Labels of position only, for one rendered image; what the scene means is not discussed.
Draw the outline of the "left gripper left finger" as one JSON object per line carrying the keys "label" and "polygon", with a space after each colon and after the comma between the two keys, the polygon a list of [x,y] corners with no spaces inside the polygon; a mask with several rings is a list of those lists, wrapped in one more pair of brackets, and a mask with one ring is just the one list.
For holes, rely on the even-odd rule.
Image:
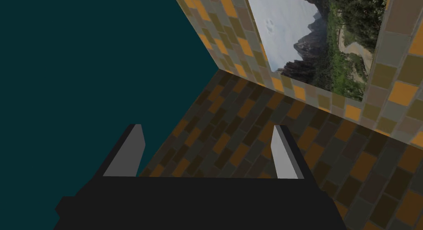
{"label": "left gripper left finger", "polygon": [[94,177],[135,177],[145,149],[140,124],[130,124],[96,171]]}

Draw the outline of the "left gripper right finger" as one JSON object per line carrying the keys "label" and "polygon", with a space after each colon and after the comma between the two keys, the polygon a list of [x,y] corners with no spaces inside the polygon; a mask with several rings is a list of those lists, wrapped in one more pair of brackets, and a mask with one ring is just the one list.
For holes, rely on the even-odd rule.
{"label": "left gripper right finger", "polygon": [[271,153],[277,178],[314,179],[310,168],[287,126],[274,126],[271,139]]}

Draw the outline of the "mountain landscape window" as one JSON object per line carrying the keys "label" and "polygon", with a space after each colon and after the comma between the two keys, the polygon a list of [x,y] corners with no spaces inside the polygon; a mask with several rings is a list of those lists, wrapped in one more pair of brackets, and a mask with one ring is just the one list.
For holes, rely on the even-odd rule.
{"label": "mountain landscape window", "polygon": [[387,0],[249,0],[271,71],[361,101]]}

